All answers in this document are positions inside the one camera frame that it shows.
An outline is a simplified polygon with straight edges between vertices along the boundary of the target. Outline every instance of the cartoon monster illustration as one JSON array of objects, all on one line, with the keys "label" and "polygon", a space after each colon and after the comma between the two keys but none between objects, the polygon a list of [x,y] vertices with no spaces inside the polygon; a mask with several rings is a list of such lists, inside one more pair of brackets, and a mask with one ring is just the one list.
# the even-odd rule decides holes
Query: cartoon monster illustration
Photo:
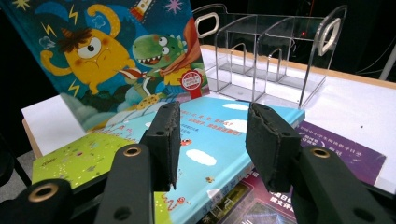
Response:
[{"label": "cartoon monster illustration", "polygon": [[[164,84],[161,98],[186,92],[181,87],[180,80],[182,75],[190,70],[196,70],[205,76],[204,64],[197,61],[201,51],[193,19],[186,24],[183,35],[185,42],[180,37],[157,34],[143,35],[135,40],[134,58],[142,65],[151,68],[146,73],[146,77],[150,78],[146,88],[151,94],[158,93],[161,82]],[[203,80],[205,82],[201,86],[207,84],[206,78]]]},{"label": "cartoon monster illustration", "polygon": [[74,74],[89,86],[92,94],[99,92],[97,86],[114,77],[125,67],[135,68],[127,49],[115,39],[120,31],[120,20],[109,7],[92,5],[87,9],[90,16],[103,13],[110,22],[111,30],[106,34],[100,30],[86,28],[75,32],[62,29],[64,39],[59,41],[60,50],[69,67],[58,67],[50,59],[53,53],[42,50],[40,57],[44,67],[55,76]]}]

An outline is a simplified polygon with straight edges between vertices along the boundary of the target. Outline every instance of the yellow cartoon monster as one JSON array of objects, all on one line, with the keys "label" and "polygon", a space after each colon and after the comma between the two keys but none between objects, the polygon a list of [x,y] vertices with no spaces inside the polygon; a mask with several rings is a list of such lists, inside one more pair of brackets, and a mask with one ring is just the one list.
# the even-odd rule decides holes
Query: yellow cartoon monster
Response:
[{"label": "yellow cartoon monster", "polygon": [[88,85],[92,94],[99,92],[97,86],[114,77],[125,67],[135,69],[135,62],[130,58],[127,49],[115,39],[120,31],[120,19],[109,7],[92,5],[87,9],[90,16],[96,12],[103,13],[111,27],[109,34],[86,28],[75,32],[62,29],[65,39],[60,40],[60,50],[69,67],[54,65],[50,59],[53,53],[42,50],[40,57],[43,66],[55,76],[66,76],[71,73]]}]

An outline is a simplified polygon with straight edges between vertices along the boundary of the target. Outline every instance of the clear acrylic organizer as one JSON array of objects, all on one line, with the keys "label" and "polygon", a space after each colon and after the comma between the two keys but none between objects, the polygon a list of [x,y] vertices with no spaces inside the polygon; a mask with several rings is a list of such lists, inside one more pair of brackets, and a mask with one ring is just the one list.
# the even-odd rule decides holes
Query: clear acrylic organizer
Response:
[{"label": "clear acrylic organizer", "polygon": [[[325,18],[232,14],[221,4],[193,13],[212,91],[301,108],[325,81],[347,7]],[[215,28],[202,32],[204,21]],[[302,47],[306,57],[294,62],[293,52]]]}]

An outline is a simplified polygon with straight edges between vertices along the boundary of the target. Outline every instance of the blue book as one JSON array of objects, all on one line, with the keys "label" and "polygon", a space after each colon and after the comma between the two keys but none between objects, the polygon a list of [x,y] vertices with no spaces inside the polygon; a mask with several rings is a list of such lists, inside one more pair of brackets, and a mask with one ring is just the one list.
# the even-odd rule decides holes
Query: blue book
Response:
[{"label": "blue book", "polygon": [[[211,97],[180,105],[182,141],[177,188],[154,193],[157,223],[198,222],[251,172],[253,164],[245,146],[248,107],[249,102]],[[292,126],[304,120],[303,110],[271,107]],[[62,177],[76,188],[101,175],[110,169],[114,153],[122,144],[140,141],[155,114],[89,133],[35,160],[33,182]]]}]

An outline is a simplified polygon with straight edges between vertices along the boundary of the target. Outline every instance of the book cover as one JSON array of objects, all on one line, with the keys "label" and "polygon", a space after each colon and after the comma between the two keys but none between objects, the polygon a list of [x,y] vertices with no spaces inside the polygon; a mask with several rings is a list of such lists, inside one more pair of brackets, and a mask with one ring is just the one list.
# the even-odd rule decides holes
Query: book cover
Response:
[{"label": "book cover", "polygon": [[[182,142],[177,188],[154,192],[157,223],[196,223],[252,170],[245,147],[248,107],[248,102],[210,97],[196,98],[180,105]],[[289,124],[304,119],[303,110],[280,106],[273,106],[273,109]],[[93,133],[109,135],[114,143],[139,142],[155,114],[148,113]],[[102,161],[111,160],[115,148],[106,149],[105,142],[95,141],[97,137],[89,135],[91,133],[35,160],[33,182],[53,177],[75,180],[84,172],[91,172],[90,177],[95,178],[108,170],[109,166],[107,163],[102,166]],[[81,160],[84,160],[84,167],[75,170],[73,164],[81,163]],[[73,188],[83,184],[84,181],[72,181]]]},{"label": "book cover", "polygon": [[86,131],[114,124],[121,111],[209,94],[188,0],[5,0],[0,8]]},{"label": "book cover", "polygon": [[[305,120],[296,131],[302,137],[302,147],[321,146],[334,151],[360,181],[375,184],[384,155]],[[296,223],[296,218],[291,193],[269,192],[253,169],[198,223],[289,224]]]}]

